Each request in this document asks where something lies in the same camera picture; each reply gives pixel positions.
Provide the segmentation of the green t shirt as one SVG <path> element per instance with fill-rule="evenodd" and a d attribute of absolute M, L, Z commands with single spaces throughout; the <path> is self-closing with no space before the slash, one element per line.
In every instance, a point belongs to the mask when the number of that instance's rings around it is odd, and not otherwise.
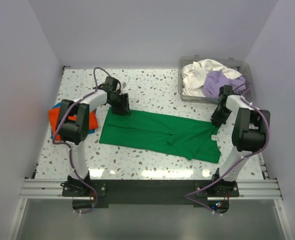
<path fill-rule="evenodd" d="M 217 164 L 221 152 L 211 122 L 133 110 L 131 115 L 108 111 L 99 143 L 148 150 Z"/>

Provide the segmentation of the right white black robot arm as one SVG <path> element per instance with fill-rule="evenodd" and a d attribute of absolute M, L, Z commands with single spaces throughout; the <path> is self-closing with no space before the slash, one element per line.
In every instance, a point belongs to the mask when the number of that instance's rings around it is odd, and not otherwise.
<path fill-rule="evenodd" d="M 231 135 L 232 150 L 212 176 L 214 183 L 235 182 L 247 160 L 261 153 L 270 140 L 270 111 L 253 106 L 244 96 L 235 93 L 232 86 L 224 85 L 219 89 L 211 123 L 216 127 L 225 125 L 231 114 L 236 116 Z"/>

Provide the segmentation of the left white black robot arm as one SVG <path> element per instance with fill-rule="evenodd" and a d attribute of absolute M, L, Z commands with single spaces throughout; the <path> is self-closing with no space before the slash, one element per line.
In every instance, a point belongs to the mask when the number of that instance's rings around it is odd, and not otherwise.
<path fill-rule="evenodd" d="M 121 82 L 108 76 L 89 94 L 77 100 L 63 99 L 60 104 L 52 142 L 66 145 L 69 151 L 68 179 L 84 181 L 89 176 L 85 157 L 85 140 L 90 130 L 90 113 L 100 106 L 110 105 L 113 114 L 129 116 L 129 95 L 122 93 Z"/>

